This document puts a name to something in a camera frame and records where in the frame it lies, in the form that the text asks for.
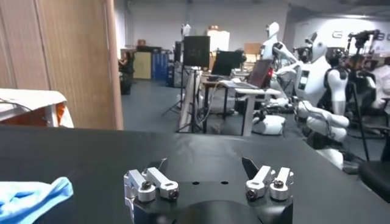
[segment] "black table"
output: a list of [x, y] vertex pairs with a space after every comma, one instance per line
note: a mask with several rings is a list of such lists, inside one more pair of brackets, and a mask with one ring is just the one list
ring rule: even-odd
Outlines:
[[387, 203], [299, 139], [4, 126], [0, 137], [0, 181], [66, 176], [73, 183], [72, 198], [44, 215], [45, 223], [129, 223], [124, 173], [165, 157], [172, 180], [244, 184], [241, 156], [292, 168], [294, 223], [389, 223]]

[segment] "black chair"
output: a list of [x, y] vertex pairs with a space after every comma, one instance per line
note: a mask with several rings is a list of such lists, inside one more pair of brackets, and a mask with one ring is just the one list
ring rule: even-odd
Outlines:
[[379, 130], [386, 135], [386, 144], [380, 161], [369, 161], [360, 164], [361, 180], [386, 202], [390, 203], [390, 127], [366, 126]]

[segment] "metal gripper jaw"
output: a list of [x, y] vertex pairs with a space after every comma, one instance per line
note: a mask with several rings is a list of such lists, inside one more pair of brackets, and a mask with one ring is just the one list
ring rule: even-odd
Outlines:
[[290, 196], [290, 185], [293, 184], [294, 173], [290, 168], [282, 167], [276, 179], [269, 185], [269, 195], [276, 201], [285, 201]]
[[169, 180], [160, 172], [160, 169], [164, 170], [166, 167], [165, 161], [165, 159], [161, 161], [159, 168], [149, 167], [143, 170], [142, 174], [138, 170], [130, 170], [124, 175], [125, 203], [127, 205], [135, 197], [142, 203], [153, 201], [156, 197], [156, 189], [159, 189], [161, 198], [177, 199], [179, 184]]
[[255, 201], [264, 197], [267, 186], [274, 179], [275, 171], [269, 166], [262, 166], [256, 176], [245, 183], [246, 197], [249, 201]]

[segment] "blue cloth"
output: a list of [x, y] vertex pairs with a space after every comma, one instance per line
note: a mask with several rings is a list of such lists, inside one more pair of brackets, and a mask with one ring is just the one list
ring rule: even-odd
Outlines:
[[72, 184], [66, 177], [52, 184], [0, 182], [0, 223], [33, 223], [72, 195]]

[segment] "screw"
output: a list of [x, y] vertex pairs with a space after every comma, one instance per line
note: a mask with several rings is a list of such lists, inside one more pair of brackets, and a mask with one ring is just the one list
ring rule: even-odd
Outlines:
[[282, 188], [284, 185], [285, 185], [285, 184], [284, 184], [283, 181], [281, 181], [281, 180], [275, 180], [275, 181], [274, 181], [274, 186], [275, 186], [275, 188], [277, 188], [277, 189]]
[[150, 189], [152, 187], [152, 183], [151, 182], [149, 182], [149, 181], [145, 181], [145, 182], [143, 182], [142, 183], [142, 185], [141, 185], [141, 190], [148, 190], [148, 189]]
[[255, 201], [257, 198], [257, 193], [254, 190], [249, 190], [246, 192], [246, 198], [249, 201]]
[[168, 197], [172, 200], [176, 200], [179, 197], [179, 192], [177, 190], [168, 191]]

